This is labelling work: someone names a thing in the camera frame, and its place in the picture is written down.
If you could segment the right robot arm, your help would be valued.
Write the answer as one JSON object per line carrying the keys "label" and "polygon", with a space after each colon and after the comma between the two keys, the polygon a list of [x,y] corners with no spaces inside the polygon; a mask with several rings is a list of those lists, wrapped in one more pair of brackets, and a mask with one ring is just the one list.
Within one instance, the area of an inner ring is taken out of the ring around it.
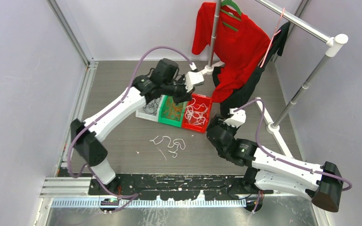
{"label": "right robot arm", "polygon": [[328,212],[338,212],[343,191],[336,164],[307,163],[276,153],[255,141],[235,138],[238,127],[215,115],[206,128],[206,137],[219,157],[247,167],[242,180],[248,193],[276,190],[295,194]]}

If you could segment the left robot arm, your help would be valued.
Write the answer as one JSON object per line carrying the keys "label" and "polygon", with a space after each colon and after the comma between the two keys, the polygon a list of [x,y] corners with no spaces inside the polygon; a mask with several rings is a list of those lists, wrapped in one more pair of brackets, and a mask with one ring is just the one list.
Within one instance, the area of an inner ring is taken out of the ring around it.
{"label": "left robot arm", "polygon": [[75,150],[86,161],[105,193],[114,194],[119,183],[102,141],[130,114],[162,95],[172,97],[176,104],[190,101],[202,76],[197,70],[183,75],[178,75],[178,71],[176,62],[161,59],[147,75],[133,77],[130,87],[97,114],[84,121],[72,121],[69,150]]}

